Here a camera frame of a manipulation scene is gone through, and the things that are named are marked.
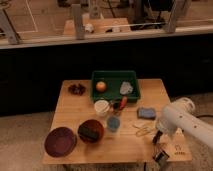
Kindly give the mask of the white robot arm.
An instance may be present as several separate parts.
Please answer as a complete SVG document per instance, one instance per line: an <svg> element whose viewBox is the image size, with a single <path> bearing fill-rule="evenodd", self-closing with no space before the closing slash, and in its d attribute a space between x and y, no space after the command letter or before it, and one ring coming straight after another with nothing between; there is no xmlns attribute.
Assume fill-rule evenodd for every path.
<svg viewBox="0 0 213 171"><path fill-rule="evenodd" d="M195 104L189 98L179 98L165 105L156 128L161 133L172 136L178 128L194 136L213 149L213 126L193 115Z"/></svg>

